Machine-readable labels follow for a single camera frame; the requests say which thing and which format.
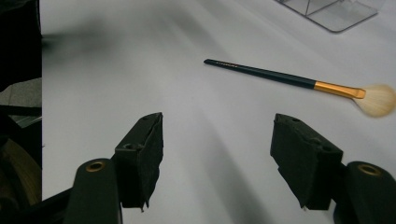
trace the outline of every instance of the transparent plastic stand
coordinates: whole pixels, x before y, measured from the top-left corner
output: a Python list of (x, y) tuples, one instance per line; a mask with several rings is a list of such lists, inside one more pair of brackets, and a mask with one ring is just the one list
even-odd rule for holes
[(333, 33), (372, 18), (385, 0), (276, 0)]

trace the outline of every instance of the white table surface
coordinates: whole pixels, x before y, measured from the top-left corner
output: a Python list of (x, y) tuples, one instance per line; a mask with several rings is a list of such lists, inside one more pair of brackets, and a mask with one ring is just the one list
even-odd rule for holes
[(110, 158), (141, 117), (163, 112), (150, 208), (124, 223), (333, 223), (304, 211), (270, 156), (276, 113), (301, 119), (396, 176), (396, 113), (203, 63), (210, 58), (348, 86), (396, 87), (396, 1), (331, 34), (271, 0), (42, 0), (43, 194)]

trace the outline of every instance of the brush handle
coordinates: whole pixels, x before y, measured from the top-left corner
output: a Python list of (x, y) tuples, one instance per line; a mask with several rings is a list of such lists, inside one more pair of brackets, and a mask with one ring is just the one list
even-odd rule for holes
[(365, 90), (360, 88), (340, 86), (332, 83), (316, 81), (314, 79), (310, 79), (306, 77), (297, 77), (290, 74), (284, 74), (284, 73), (268, 71), (260, 68), (248, 67), (236, 63), (225, 63), (211, 59), (204, 60), (204, 63), (234, 70), (236, 72), (250, 74), (255, 77), (263, 77), (263, 78), (271, 79), (273, 81), (278, 81), (293, 86), (303, 87), (316, 91), (324, 91), (330, 94), (344, 96), (347, 98), (362, 99), (365, 96)]
[(215, 61), (211, 59), (204, 60), (204, 63), (214, 65), (217, 67), (222, 67), (226, 69), (230, 69), (236, 72), (246, 73), (249, 75), (253, 75), (255, 77), (263, 77), (267, 79), (271, 79), (273, 81), (278, 81), (286, 84), (290, 84), (293, 86), (303, 87), (307, 89), (313, 90), (315, 88), (316, 81), (313, 79), (305, 78), (305, 77), (297, 77), (294, 75), (278, 73), (273, 71), (268, 71), (260, 68), (248, 67), (235, 63), (225, 63), (220, 61)]

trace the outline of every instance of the makeup brush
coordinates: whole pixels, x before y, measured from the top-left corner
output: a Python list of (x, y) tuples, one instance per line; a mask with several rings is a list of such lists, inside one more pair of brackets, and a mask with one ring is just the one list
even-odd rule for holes
[(362, 88), (352, 88), (317, 81), (310, 78), (297, 77), (294, 75), (248, 67), (235, 63), (225, 63), (211, 59), (206, 59), (204, 63), (250, 74), (255, 77), (271, 79), (273, 81), (278, 81), (293, 86), (344, 96), (346, 98), (352, 99), (364, 113), (371, 117), (386, 116), (396, 105), (395, 91), (393, 88), (385, 84), (372, 85)]

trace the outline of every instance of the gold ferrule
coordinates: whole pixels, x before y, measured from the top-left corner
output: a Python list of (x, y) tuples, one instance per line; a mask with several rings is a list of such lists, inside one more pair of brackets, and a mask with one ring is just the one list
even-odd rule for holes
[(317, 81), (314, 90), (325, 91), (327, 93), (344, 96), (347, 98), (362, 99), (366, 95), (366, 91), (359, 88), (339, 86), (332, 83)]

